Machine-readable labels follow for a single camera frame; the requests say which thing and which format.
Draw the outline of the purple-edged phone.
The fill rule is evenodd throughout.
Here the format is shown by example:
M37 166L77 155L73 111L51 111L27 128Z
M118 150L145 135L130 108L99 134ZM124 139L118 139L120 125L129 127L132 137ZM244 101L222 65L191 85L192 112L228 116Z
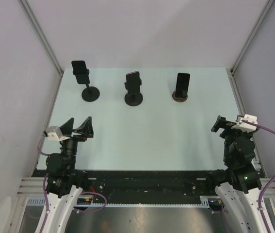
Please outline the purple-edged phone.
M125 89L132 96L140 92L141 79L139 71L126 74Z

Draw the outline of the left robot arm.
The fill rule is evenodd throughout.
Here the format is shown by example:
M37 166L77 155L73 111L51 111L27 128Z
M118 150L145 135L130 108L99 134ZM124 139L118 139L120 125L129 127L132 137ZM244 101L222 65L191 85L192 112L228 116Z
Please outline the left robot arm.
M38 233L63 233L74 204L80 194L89 189L85 171L75 168L78 143L94 136L92 118L89 116L79 127L74 128L74 118L62 126L50 126L40 140L60 143L59 153L44 153L46 156L46 175L43 180L45 205L36 228Z

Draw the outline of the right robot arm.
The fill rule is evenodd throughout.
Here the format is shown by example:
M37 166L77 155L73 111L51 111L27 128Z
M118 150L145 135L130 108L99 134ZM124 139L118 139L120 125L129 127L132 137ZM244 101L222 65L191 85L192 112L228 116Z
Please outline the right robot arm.
M211 131L223 129L225 170L208 174L206 190L218 195L238 233L273 233L275 230L262 200L262 184L253 165L256 155L251 140L257 128L257 117L238 116L236 122L218 116Z

